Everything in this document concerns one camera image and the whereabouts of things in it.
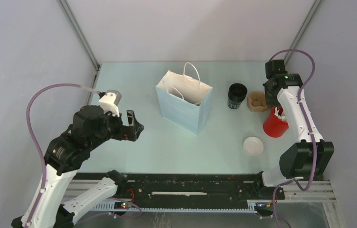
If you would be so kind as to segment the light blue paper bag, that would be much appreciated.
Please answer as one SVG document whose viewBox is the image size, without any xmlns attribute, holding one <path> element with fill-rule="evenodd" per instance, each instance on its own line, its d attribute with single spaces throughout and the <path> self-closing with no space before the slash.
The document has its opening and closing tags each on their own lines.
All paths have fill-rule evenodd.
<svg viewBox="0 0 357 228">
<path fill-rule="evenodd" d="M 208 120 L 213 87 L 201 81 L 197 68 L 186 62 L 182 74 L 168 70 L 155 88 L 162 117 L 199 135 Z"/>
</svg>

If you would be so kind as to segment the red cup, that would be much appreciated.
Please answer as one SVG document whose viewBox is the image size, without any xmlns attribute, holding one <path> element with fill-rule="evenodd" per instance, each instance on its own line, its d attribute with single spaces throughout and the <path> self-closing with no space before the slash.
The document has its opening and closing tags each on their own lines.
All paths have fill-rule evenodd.
<svg viewBox="0 0 357 228">
<path fill-rule="evenodd" d="M 273 138 L 279 138 L 283 136 L 288 129 L 288 123 L 282 122 L 276 116 L 274 116 L 273 110 L 271 110 L 265 122 L 263 123 L 264 132 Z"/>
</svg>

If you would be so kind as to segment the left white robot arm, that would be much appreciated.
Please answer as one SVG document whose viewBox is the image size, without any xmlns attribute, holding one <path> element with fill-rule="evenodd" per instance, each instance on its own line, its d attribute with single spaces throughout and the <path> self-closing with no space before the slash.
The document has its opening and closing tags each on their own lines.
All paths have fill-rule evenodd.
<svg viewBox="0 0 357 228">
<path fill-rule="evenodd" d="M 13 228 L 72 228 L 95 205 L 108 197 L 121 198 L 127 193 L 126 177 L 116 170 L 106 175 L 94 187 L 63 203 L 71 180 L 77 175 L 91 152 L 104 142 L 136 141 L 144 126 L 133 110 L 127 110 L 128 126 L 120 116 L 104 111 L 98 105 L 86 105 L 73 116 L 67 130 L 53 139 L 44 155 L 45 173 L 39 182 L 27 212 L 13 219 Z"/>
</svg>

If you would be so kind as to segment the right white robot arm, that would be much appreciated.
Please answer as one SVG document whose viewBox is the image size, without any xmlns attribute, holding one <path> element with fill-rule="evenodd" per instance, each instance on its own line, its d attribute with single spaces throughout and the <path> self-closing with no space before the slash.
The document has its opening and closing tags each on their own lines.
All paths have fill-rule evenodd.
<svg viewBox="0 0 357 228">
<path fill-rule="evenodd" d="M 254 184 L 254 194 L 261 199 L 272 193 L 273 186 L 291 181 L 308 179 L 307 185 L 301 187 L 302 191 L 308 190 L 334 153 L 333 142 L 324 140 L 313 121 L 300 75 L 283 72 L 268 73 L 266 77 L 266 103 L 283 109 L 294 143 L 280 156 L 279 164 L 263 171 L 262 180 Z"/>
</svg>

